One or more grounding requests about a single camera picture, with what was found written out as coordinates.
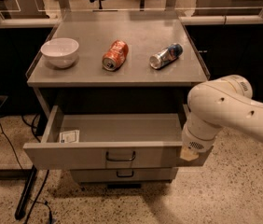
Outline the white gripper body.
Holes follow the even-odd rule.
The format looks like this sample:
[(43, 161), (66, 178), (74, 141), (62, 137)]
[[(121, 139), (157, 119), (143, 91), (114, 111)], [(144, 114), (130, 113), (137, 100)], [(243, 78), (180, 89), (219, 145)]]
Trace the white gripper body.
[(221, 130), (221, 126), (206, 122), (190, 112), (182, 130), (183, 147), (204, 153), (213, 146)]

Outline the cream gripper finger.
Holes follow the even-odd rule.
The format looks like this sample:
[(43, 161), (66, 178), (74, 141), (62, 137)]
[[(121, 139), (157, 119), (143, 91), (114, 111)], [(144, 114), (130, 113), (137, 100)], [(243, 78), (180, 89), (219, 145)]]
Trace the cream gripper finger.
[(189, 147), (182, 147), (180, 158), (185, 161), (194, 161), (199, 157), (199, 154), (193, 150), (191, 150)]

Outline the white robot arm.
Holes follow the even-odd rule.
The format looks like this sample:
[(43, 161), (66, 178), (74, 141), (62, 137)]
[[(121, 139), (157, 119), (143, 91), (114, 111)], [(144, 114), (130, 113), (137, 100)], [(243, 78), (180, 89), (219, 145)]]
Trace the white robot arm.
[(196, 160), (229, 127), (263, 143), (263, 103), (252, 99), (244, 77), (230, 75), (193, 87), (187, 96), (189, 113), (182, 130), (180, 158)]

